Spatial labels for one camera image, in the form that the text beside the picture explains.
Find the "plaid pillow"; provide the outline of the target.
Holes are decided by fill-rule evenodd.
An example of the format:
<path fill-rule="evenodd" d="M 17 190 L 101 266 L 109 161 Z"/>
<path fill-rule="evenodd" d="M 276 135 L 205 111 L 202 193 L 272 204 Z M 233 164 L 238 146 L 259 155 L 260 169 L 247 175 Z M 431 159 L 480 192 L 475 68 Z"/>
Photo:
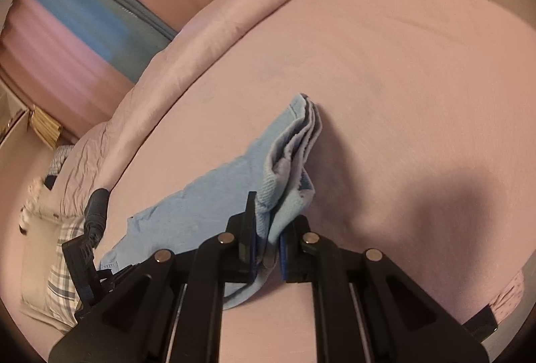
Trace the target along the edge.
<path fill-rule="evenodd" d="M 49 221 L 29 212 L 24 236 L 21 312 L 62 332 L 76 325 L 80 298 L 62 245 L 83 234 L 83 218 Z"/>

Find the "folded dark grey pants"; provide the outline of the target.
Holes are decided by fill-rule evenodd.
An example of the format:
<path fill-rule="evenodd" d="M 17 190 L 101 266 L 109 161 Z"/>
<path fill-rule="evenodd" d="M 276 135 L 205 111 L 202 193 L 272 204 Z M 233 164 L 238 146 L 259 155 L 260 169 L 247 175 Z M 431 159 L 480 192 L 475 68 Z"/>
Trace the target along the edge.
<path fill-rule="evenodd" d="M 84 235 L 93 249 L 97 248 L 106 231 L 109 199 L 109 190 L 94 190 L 84 211 Z"/>

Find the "light blue denim pants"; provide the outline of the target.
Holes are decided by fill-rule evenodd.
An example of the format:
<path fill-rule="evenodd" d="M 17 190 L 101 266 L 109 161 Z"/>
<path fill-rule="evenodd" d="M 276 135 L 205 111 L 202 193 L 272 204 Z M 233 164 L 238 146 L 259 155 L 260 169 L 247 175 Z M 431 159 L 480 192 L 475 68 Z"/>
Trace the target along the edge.
<path fill-rule="evenodd" d="M 156 249 L 195 249 L 243 212 L 248 193 L 254 192 L 255 278 L 250 284 L 226 285 L 223 298 L 226 309 L 244 303 L 271 275 L 282 231 L 314 198 L 305 163 L 322 128 L 316 105 L 296 95 L 243 155 L 129 218 L 125 236 L 104 255 L 100 268 L 117 272 Z"/>

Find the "pink rolled duvet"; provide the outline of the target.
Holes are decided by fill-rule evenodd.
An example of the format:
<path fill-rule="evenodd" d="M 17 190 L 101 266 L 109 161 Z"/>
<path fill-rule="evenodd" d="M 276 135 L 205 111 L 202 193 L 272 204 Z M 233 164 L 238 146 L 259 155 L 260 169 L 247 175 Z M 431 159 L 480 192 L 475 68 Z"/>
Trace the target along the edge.
<path fill-rule="evenodd" d="M 188 88 L 248 31 L 291 0 L 213 0 L 156 54 L 107 122 L 74 145 L 48 205 L 56 218 L 83 213 L 90 194 L 112 190 L 151 131 Z"/>

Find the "pink bed sheet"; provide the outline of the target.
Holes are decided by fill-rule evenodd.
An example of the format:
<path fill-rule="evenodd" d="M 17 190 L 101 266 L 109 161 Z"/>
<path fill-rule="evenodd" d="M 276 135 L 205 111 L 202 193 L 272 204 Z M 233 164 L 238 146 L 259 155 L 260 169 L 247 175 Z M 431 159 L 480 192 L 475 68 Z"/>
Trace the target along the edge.
<path fill-rule="evenodd" d="M 128 219 L 241 155 L 296 94 L 323 131 L 306 214 L 386 253 L 459 321 L 535 249 L 535 31 L 487 0 L 290 0 L 197 78 L 115 186 Z"/>

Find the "blue window curtain gap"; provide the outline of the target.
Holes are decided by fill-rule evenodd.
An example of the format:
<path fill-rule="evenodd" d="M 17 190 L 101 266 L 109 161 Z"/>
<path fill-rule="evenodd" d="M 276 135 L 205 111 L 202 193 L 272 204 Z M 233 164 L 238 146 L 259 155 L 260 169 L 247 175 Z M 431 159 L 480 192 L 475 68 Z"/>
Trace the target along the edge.
<path fill-rule="evenodd" d="M 36 1 L 131 82 L 178 34 L 138 0 Z"/>

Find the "yellow book stack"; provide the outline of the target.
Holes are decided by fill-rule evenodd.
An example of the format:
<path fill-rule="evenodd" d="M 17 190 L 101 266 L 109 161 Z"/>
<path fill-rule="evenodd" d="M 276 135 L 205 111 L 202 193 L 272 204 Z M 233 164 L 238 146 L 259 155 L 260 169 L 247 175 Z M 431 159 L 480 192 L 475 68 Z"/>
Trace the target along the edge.
<path fill-rule="evenodd" d="M 51 150 L 55 149 L 63 126 L 46 111 L 33 105 L 30 110 L 29 125 L 38 138 Z"/>

